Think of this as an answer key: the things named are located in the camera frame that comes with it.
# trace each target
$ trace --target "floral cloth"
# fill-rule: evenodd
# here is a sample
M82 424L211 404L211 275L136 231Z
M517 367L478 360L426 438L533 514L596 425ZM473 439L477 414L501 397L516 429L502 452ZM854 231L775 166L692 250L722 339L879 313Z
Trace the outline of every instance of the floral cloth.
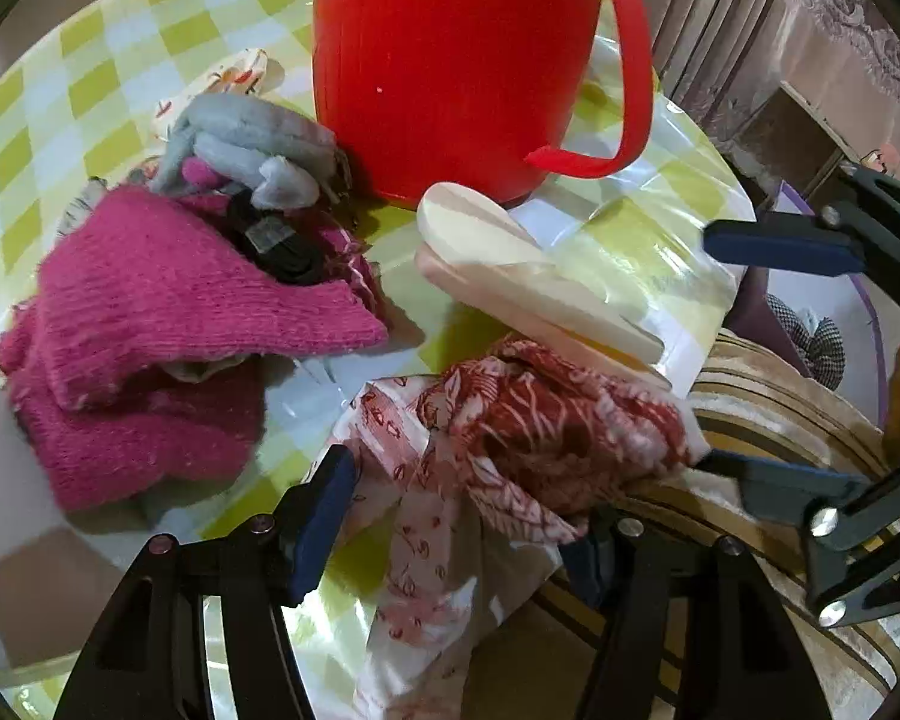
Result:
M346 281L367 311L386 323L386 303L379 274L364 256L370 248L367 243L319 206L296 211L289 218L293 227L323 250L327 258L323 265L326 277Z
M559 566L580 515L706 453L672 395L513 337L439 377L367 384L331 441L361 474L341 539L395 509L355 696L388 720L458 717L473 647Z

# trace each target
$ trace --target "striped fabric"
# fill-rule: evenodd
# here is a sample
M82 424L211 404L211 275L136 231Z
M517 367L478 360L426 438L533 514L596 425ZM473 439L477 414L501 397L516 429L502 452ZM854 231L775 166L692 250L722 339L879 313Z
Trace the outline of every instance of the striped fabric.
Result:
M856 471L887 468L880 433L850 404L761 346L722 332L690 401L711 445L780 461ZM687 471L640 484L621 504L674 538L744 541L780 594L823 683L835 720L866 720L900 675L900 615L819 631L803 606L805 581L794 529L757 522L730 480ZM876 538L874 547L882 543ZM653 720L673 717L687 603L671 605ZM571 718L599 646L604 620L557 576L482 644L471 666L463 717ZM513 680L519 690L500 690Z

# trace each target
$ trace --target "yellow checkered tablecloth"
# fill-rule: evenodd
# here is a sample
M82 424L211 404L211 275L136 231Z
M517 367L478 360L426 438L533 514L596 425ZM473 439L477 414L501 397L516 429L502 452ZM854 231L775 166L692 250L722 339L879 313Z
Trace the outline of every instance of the yellow checkered tablecloth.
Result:
M34 289L34 271L53 245L60 215L87 177L117 180L162 151L149 126L157 100L173 97L224 57L261 47L271 57L264 97L313 114L311 13L312 0L99 0L14 65L0 80L0 332L10 307ZM606 8L602 34L612 29ZM570 148L615 149L622 120L618 66L614 44L598 38ZM396 307L391 344L373 355L305 362L272 386L266 438L254 462L233 485L202 489L187 505L172 485L154 490L144 502L154 531L172 531L183 541L206 538L269 511L300 479L341 404L364 381L443 370L479 355L505 331L415 272L419 237L412 213L370 201L357 212L358 232L372 242L370 258L380 263L384 291ZM650 295L650 326L664 337L668 375L684 391L733 295L732 277L703 266L698 230L711 218L751 214L719 154L662 95L655 100L652 141L637 163L601 181L548 181L517 212L567 271L594 288L626 282L636 285L637 303ZM697 293L711 285L712 299L693 300L685 288L691 282ZM372 618L362 599L381 580L388 544L386 530L358 536L333 557L320 591L288 618L304 660L312 647L340 665L333 680L325 669L320 673L325 689L345 701ZM216 652L223 662L217 645L210 645L211 659ZM49 717L66 669L52 664L18 678L2 675L2 685L18 685L7 688L18 712ZM19 686L47 675L56 676Z

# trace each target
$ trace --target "red plastic handle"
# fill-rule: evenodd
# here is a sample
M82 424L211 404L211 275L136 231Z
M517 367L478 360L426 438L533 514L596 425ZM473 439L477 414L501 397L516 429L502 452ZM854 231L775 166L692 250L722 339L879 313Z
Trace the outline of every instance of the red plastic handle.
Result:
M650 140L653 120L653 54L650 25L643 0L613 0L620 37L620 62L624 81L624 131L620 148L610 159L588 157L554 146L543 146L526 161L547 172L575 178L602 178L623 170L643 153Z

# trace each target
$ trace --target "houndstooth fabric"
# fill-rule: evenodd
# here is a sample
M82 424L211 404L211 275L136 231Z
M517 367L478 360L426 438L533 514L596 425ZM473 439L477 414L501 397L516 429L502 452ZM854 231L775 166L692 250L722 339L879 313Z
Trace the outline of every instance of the houndstooth fabric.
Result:
M776 315L790 340L797 348L797 354L809 368L814 379L828 389L837 389L844 379L847 356L844 353L844 337L840 328L830 317L821 319L816 331L810 330L800 321L797 313L775 295L767 295L767 304Z

